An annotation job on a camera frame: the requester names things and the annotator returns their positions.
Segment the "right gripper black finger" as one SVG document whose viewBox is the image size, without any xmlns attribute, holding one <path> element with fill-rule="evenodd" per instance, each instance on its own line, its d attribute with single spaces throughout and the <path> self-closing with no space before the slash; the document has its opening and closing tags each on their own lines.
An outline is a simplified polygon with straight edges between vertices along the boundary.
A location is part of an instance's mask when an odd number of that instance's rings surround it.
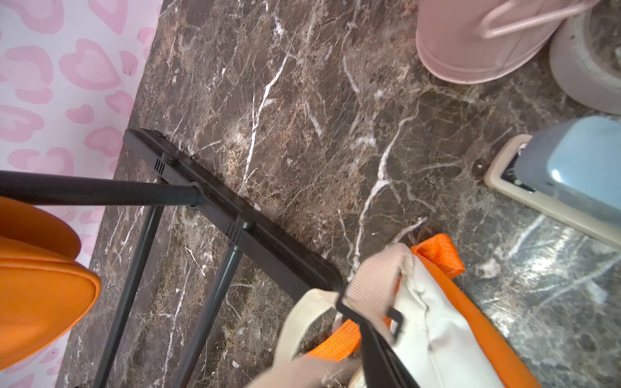
<svg viewBox="0 0 621 388">
<path fill-rule="evenodd" d="M 367 321 L 359 324 L 362 365 L 369 388 L 419 388 L 390 345 Z"/>
</svg>

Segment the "white orange sling bag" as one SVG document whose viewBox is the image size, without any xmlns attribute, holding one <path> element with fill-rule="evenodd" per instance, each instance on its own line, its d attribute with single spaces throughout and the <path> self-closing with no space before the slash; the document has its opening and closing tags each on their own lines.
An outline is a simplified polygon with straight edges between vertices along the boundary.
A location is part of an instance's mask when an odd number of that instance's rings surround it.
<svg viewBox="0 0 621 388">
<path fill-rule="evenodd" d="M 367 387 L 359 324 L 390 345 L 419 387 L 536 387 L 538 381 L 454 284 L 463 273 L 445 234 L 398 242 L 362 262 L 341 292 L 311 289 L 281 330 L 255 387 Z"/>
</svg>

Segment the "orange sling bag front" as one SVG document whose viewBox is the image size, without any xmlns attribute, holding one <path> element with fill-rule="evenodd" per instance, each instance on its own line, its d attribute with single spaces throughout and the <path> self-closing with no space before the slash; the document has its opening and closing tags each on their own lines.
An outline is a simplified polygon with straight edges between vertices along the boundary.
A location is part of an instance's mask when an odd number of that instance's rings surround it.
<svg viewBox="0 0 621 388">
<path fill-rule="evenodd" d="M 1 367 L 63 336 L 95 305 L 101 280 L 77 258 L 81 241 L 60 218 L 1 200 Z"/>
</svg>

